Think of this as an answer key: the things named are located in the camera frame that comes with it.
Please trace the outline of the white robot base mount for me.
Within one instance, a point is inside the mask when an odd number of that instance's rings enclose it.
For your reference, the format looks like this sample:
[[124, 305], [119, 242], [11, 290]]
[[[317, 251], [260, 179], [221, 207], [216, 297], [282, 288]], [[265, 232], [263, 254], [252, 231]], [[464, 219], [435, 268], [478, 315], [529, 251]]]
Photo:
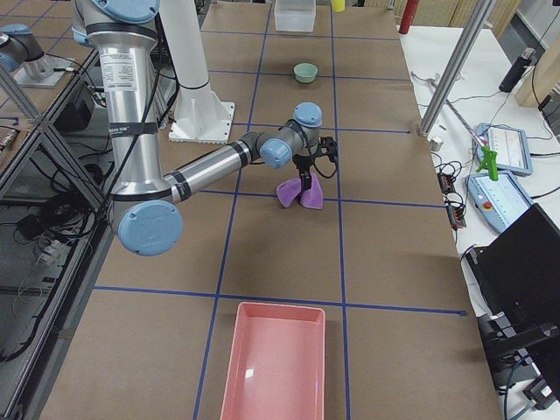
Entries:
[[226, 143], [235, 105], [221, 101], [211, 87], [195, 2], [163, 0], [159, 15], [179, 87], [170, 139]]

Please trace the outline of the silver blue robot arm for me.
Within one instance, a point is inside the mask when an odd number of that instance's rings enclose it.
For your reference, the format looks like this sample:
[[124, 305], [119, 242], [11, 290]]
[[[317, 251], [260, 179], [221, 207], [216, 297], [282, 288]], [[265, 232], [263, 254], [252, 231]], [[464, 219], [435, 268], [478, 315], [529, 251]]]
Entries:
[[76, 1], [73, 14], [75, 39], [99, 54], [116, 165], [108, 220], [128, 251], [171, 249], [178, 203], [256, 161], [297, 167], [280, 187], [291, 199], [321, 194], [315, 162], [336, 162], [338, 146], [320, 135], [320, 107], [300, 103], [279, 129], [231, 140], [235, 105], [211, 88], [193, 2]]
[[61, 78], [31, 29], [25, 24], [1, 28], [1, 68], [22, 87], [53, 88]]

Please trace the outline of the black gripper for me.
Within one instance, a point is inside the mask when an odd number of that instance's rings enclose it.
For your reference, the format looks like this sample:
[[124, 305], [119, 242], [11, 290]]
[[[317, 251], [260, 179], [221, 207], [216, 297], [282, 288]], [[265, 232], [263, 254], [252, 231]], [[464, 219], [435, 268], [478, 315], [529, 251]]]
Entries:
[[[327, 157], [331, 163], [338, 167], [338, 143], [332, 136], [321, 136], [318, 139], [315, 151], [307, 151], [304, 155], [294, 155], [293, 163], [299, 170], [309, 170], [315, 165], [318, 158]], [[312, 189], [314, 173], [300, 172], [299, 179], [301, 183], [301, 191], [305, 192]]]

